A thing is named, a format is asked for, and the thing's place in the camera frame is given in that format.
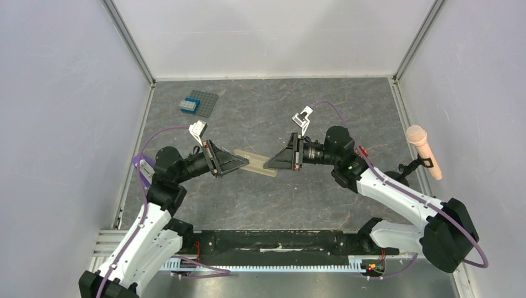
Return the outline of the beige remote control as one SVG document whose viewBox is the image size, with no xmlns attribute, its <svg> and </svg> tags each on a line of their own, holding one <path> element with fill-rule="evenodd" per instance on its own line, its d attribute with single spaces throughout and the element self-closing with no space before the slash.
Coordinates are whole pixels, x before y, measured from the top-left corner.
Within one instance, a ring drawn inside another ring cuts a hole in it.
<svg viewBox="0 0 526 298">
<path fill-rule="evenodd" d="M 273 178 L 277 176 L 276 169 L 264 168 L 264 164 L 269 160 L 269 157 L 242 151 L 239 149 L 235 149 L 233 153 L 249 161 L 247 165 L 240 167 L 240 169 Z"/>
</svg>

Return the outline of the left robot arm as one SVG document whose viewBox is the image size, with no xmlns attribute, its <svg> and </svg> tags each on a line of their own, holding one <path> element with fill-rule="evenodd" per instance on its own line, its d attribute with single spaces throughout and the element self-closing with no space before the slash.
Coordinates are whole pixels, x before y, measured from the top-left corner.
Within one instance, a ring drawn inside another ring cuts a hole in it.
<svg viewBox="0 0 526 298">
<path fill-rule="evenodd" d="M 139 297 L 162 265 L 195 244 L 193 226 L 174 215 L 187 194 L 183 182 L 203 174 L 216 177 L 249 164 L 247 158 L 204 141 L 199 153 L 183 158 L 174 147 L 160 149 L 146 204 L 117 248 L 94 272 L 79 278 L 81 297 Z"/>
</svg>

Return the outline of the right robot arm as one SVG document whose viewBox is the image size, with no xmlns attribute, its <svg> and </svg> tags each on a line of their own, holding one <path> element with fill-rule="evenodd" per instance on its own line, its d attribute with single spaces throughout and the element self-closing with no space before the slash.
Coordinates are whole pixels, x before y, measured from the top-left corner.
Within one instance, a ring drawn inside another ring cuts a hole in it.
<svg viewBox="0 0 526 298">
<path fill-rule="evenodd" d="M 453 273 L 478 246 L 479 236 L 464 203 L 424 195 L 397 181 L 391 172 L 369 166 L 345 127 L 328 128 L 324 142 L 293 132 L 287 146 L 266 161 L 264 168 L 298 171 L 304 164 L 332 166 L 331 175 L 338 185 L 409 221 L 406 225 L 369 220 L 358 237 L 359 247 L 366 253 L 396 248 L 421 254 L 439 270 Z"/>
</svg>

